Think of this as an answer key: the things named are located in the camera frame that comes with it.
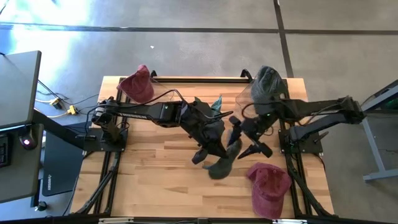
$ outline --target red baseball cap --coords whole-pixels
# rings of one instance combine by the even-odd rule
[[[284,195],[292,184],[289,175],[277,166],[260,162],[246,175],[253,183],[251,200],[254,212],[264,218],[280,218]]]
[[[145,65],[138,66],[136,73],[130,75],[118,85],[128,97],[138,103],[145,103],[154,97],[154,88],[150,81],[150,73]]]

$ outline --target desk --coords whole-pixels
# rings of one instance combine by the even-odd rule
[[[99,100],[116,96],[116,86],[120,77],[104,77]],[[290,97],[307,101],[304,80],[287,79]],[[212,103],[219,95],[223,96],[222,111],[236,110],[235,97],[247,84],[239,83],[163,83],[169,89],[176,88],[187,101],[197,96],[202,101]],[[277,130],[279,122],[274,124],[275,132],[263,136],[274,154],[266,158],[255,154],[236,160],[230,175],[223,180],[211,180],[207,170],[201,164],[193,165],[191,158],[197,151],[197,143],[188,138],[181,128],[166,129],[150,121],[128,119],[130,123],[126,150],[122,154],[116,190],[113,200],[113,217],[258,217],[251,205],[251,182],[246,171],[256,162],[279,166],[286,170],[285,157],[279,152]],[[226,130],[231,124],[225,119]],[[223,142],[226,142],[226,131]],[[243,149],[250,141],[242,137]],[[77,211],[98,185],[104,154],[95,152],[82,164],[71,212]],[[319,158],[312,154],[302,155],[308,188],[317,200],[330,213],[333,207],[326,181],[326,175]],[[214,162],[217,157],[208,156],[205,164]],[[101,208],[107,199],[104,191]],[[290,192],[285,195],[283,218],[294,217]]]

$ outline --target concrete floor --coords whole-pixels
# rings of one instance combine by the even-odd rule
[[[286,29],[398,29],[395,0],[279,2]],[[112,27],[278,28],[272,0],[10,0],[0,21]],[[242,68],[256,73],[261,65],[269,65],[287,76],[279,34],[62,32],[31,28],[0,30],[0,43],[0,52],[6,54],[41,50],[39,78],[71,101],[98,93],[103,76],[129,75],[142,63],[160,75],[236,77]],[[309,100],[351,95],[362,102],[398,77],[397,35],[288,34],[287,45],[294,77],[305,79]],[[95,103],[93,98],[78,106]],[[59,113],[38,103],[36,107],[46,114]],[[84,119],[79,115],[57,121],[70,124]],[[372,118],[371,125],[378,129],[383,124]],[[364,174],[377,171],[362,126],[341,124],[329,131],[322,144],[335,213],[397,223],[398,178],[371,184],[362,180]],[[390,150],[398,150],[397,144],[391,146]],[[382,154],[386,167],[398,167],[398,154]],[[61,215],[69,195],[43,197],[51,207],[41,213],[33,212],[26,199],[0,204],[0,220]]]

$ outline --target keyboard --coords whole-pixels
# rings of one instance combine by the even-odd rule
[[[11,138],[0,134],[0,168],[11,165]]]

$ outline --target wooden table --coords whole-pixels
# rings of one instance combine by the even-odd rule
[[[116,96],[119,79],[120,77],[104,77],[99,100]],[[287,83],[292,99],[307,101],[302,78],[288,78]],[[178,89],[189,102],[197,96],[211,104],[222,95],[222,111],[236,110],[235,98],[247,86],[238,83],[162,84],[168,89]],[[192,164],[191,158],[198,146],[193,139],[188,138],[188,134],[182,128],[161,128],[150,121],[138,119],[128,119],[128,122],[129,137],[119,166],[111,214],[113,217],[258,217],[252,210],[252,184],[245,176],[246,171],[256,162],[273,164],[286,170],[285,157],[279,152],[277,131],[260,139],[273,150],[272,157],[254,154],[236,160],[227,178],[211,180],[207,170],[201,168],[202,164]],[[231,129],[227,119],[225,126],[226,130]],[[279,122],[274,124],[274,129],[279,129]],[[243,136],[242,140],[245,149],[250,141],[246,136]],[[95,152],[83,161],[72,212],[77,211],[97,187],[103,157],[104,153]],[[312,154],[303,154],[302,159],[308,188],[324,208],[333,213],[322,163]],[[216,160],[217,157],[208,156],[205,164]],[[107,195],[108,190],[105,189],[101,208],[104,208]],[[300,208],[304,211],[301,190],[298,190],[298,198]],[[291,194],[288,191],[285,195],[282,218],[291,217],[294,217],[294,213]]]

